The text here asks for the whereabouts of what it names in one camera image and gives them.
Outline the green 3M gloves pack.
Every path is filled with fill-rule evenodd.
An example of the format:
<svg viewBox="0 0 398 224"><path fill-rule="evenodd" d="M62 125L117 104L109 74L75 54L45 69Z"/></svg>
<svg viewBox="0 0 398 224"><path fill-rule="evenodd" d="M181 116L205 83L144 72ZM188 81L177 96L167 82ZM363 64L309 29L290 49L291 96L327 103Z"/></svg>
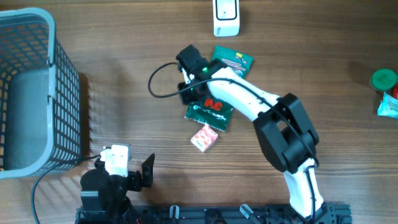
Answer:
<svg viewBox="0 0 398 224"><path fill-rule="evenodd" d="M213 59L219 59L241 78L245 78L254 61L250 55L228 49L219 45L215 46ZM213 129L226 131L233 114L233 107L225 101L206 95L198 101L190 103L185 113L185 118L201 124L207 124Z"/></svg>

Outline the small red white carton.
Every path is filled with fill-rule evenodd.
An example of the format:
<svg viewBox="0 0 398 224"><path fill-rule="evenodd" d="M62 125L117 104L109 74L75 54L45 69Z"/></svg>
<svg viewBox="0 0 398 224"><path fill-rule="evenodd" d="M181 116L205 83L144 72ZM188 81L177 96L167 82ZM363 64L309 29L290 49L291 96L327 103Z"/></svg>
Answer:
<svg viewBox="0 0 398 224"><path fill-rule="evenodd" d="M218 136L218 133L206 124L191 138L190 142L197 147L200 152L204 153L214 145Z"/></svg>

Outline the green lid jar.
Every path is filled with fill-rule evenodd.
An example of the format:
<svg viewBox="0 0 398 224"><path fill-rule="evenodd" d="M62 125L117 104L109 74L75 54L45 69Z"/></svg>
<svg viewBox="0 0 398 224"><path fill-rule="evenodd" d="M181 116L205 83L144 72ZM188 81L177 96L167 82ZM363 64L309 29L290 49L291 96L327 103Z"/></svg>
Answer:
<svg viewBox="0 0 398 224"><path fill-rule="evenodd" d="M397 74L388 68L376 70L370 78L370 85L376 91L387 91L397 83Z"/></svg>

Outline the teal white tissue pack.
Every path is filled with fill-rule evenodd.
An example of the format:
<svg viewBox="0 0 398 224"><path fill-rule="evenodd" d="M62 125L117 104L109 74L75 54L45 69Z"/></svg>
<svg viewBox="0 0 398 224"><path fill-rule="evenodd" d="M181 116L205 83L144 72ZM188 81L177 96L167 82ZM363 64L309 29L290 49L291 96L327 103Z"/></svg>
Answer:
<svg viewBox="0 0 398 224"><path fill-rule="evenodd" d="M390 118L398 118L398 104L397 99L388 95L386 92L383 93L383 98L379 108L377 109L378 116L387 116Z"/></svg>

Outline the red white toothpaste box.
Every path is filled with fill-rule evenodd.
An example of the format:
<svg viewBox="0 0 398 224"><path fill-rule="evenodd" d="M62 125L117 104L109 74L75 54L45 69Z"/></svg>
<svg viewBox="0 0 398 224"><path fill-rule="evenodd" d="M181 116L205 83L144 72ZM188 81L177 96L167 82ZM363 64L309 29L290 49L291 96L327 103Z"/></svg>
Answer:
<svg viewBox="0 0 398 224"><path fill-rule="evenodd" d="M395 99L398 99L398 83L394 86L394 89L392 91L392 97Z"/></svg>

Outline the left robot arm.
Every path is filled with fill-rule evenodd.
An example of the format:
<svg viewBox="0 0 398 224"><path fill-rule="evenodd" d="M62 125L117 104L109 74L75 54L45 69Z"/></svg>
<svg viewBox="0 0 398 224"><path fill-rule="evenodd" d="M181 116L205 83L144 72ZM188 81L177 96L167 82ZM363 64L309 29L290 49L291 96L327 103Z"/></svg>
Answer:
<svg viewBox="0 0 398 224"><path fill-rule="evenodd" d="M126 177L111 175L105 163L95 161L95 168L85 173L81 180L82 206L76 211L76 223L128 223L140 224L142 218L134 209L128 191L140 192L153 183L155 154L141 165L141 171L129 171Z"/></svg>

